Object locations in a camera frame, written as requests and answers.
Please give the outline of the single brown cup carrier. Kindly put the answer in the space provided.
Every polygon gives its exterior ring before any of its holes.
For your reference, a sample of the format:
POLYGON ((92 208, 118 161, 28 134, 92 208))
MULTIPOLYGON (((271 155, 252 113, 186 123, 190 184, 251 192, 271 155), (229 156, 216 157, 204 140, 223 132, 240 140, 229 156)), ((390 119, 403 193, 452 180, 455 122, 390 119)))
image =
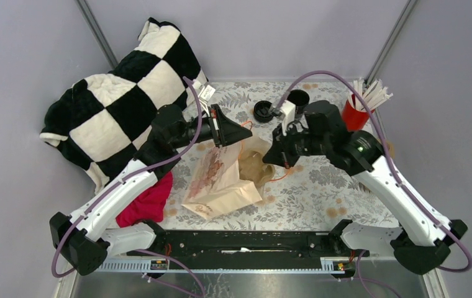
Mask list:
POLYGON ((251 181, 256 188, 263 187, 275 175, 275 167, 263 162, 263 154, 255 150, 246 150, 238 158, 239 178, 251 181))

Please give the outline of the peach paper bag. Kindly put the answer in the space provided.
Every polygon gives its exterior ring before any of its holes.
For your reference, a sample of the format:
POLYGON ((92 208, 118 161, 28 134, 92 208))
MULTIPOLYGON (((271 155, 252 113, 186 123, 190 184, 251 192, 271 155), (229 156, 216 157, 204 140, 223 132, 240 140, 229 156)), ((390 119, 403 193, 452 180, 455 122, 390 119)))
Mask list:
POLYGON ((287 169, 283 176, 277 177, 275 168, 273 179, 260 188, 256 188, 251 181, 241 180, 238 172, 239 156, 246 150, 259 151, 264 156, 271 147, 270 142, 258 136, 253 122, 247 121, 242 127, 250 129, 253 136, 234 145, 211 148, 200 158, 193 172, 181 205, 205 220, 263 201, 267 185, 291 173, 287 169))

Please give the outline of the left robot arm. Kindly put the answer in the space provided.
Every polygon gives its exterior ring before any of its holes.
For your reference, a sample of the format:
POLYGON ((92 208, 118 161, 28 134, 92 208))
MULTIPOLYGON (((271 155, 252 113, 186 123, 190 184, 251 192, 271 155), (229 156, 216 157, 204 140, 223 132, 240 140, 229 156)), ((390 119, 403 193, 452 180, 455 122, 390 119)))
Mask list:
POLYGON ((54 276, 63 257, 72 270, 91 274, 107 257, 144 249, 158 255, 165 249, 164 236, 146 220, 130 227, 109 230, 113 220, 141 193, 156 185, 196 143, 212 140, 227 147, 252 136, 250 129, 225 116, 219 105, 210 106, 206 116, 186 120, 172 104, 160 108, 152 120, 147 141, 126 167, 88 203, 65 215, 57 212, 49 221, 53 246, 54 276))

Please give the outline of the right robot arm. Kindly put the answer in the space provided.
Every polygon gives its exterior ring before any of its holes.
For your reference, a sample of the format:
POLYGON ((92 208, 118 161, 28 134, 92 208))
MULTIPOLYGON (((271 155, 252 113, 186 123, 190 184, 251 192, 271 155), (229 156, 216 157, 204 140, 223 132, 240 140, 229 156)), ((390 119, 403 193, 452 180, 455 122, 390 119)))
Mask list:
POLYGON ((342 220, 329 234, 331 252, 343 256, 366 250, 392 256, 419 275, 441 267, 451 245, 466 233, 466 224, 437 212, 408 186, 378 139, 363 130, 348 131, 337 106, 310 103, 303 111, 305 125, 295 119, 295 109, 291 102, 272 109, 281 123, 273 130, 264 163, 291 168, 302 156, 324 156, 366 186, 399 222, 396 228, 384 228, 342 220))

